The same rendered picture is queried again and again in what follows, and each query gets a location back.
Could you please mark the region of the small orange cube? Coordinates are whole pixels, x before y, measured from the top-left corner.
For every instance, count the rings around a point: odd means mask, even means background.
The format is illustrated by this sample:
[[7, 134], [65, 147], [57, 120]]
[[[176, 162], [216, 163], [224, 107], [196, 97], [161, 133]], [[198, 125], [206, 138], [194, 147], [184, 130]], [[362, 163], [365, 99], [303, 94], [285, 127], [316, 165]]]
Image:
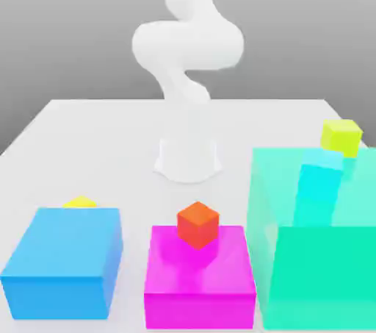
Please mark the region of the small orange cube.
[[218, 212], [196, 201], [177, 214], [178, 236], [193, 248], [202, 249], [217, 238], [219, 221]]

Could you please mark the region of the small yellow cube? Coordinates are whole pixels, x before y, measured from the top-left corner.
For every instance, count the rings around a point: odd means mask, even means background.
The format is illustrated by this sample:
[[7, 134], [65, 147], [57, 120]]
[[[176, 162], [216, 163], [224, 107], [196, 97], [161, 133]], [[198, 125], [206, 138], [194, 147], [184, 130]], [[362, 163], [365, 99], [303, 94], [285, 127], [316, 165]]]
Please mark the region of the small yellow cube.
[[90, 198], [85, 196], [78, 196], [63, 204], [64, 208], [93, 208], [97, 204]]

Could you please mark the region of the small cyan cube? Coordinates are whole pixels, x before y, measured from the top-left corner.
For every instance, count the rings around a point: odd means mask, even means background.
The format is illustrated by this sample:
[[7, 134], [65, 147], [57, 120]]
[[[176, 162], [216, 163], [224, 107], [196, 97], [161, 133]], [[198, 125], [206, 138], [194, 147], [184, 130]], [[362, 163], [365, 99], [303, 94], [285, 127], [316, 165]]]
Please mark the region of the small cyan cube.
[[323, 148], [303, 152], [294, 209], [295, 226], [329, 226], [341, 186], [344, 155]]

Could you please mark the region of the small lime cube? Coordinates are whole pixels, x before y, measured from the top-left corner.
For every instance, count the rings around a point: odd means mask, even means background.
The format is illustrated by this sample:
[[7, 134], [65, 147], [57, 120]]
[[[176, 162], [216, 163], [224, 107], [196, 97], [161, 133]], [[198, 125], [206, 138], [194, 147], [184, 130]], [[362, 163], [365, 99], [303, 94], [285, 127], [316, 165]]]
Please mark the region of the small lime cube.
[[356, 158], [364, 131], [350, 119], [324, 120], [320, 145], [340, 151], [346, 158]]

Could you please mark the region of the large magenta box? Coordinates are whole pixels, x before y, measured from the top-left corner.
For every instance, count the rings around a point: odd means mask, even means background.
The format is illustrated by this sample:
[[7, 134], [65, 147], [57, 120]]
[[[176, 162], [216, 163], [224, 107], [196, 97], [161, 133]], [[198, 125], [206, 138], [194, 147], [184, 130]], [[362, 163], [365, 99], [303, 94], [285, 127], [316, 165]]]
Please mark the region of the large magenta box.
[[256, 287], [242, 226], [220, 226], [197, 250], [175, 226], [153, 226], [145, 276], [147, 329], [252, 329]]

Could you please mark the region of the large blue box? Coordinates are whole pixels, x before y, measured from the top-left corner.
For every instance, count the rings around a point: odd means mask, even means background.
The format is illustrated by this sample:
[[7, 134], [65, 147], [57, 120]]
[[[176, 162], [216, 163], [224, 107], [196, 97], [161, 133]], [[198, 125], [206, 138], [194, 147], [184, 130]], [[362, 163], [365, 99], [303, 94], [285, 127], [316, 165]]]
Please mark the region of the large blue box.
[[0, 273], [15, 320], [105, 320], [123, 252], [116, 208], [40, 208]]

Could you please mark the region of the large turquoise box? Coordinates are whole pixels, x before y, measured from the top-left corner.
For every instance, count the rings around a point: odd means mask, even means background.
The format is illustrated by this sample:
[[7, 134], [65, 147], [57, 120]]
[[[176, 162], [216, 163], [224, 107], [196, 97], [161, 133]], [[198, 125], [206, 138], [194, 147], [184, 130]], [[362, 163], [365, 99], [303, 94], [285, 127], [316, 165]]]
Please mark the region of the large turquoise box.
[[303, 227], [306, 149], [252, 153], [246, 237], [264, 328], [376, 331], [376, 148], [344, 161], [331, 225]]

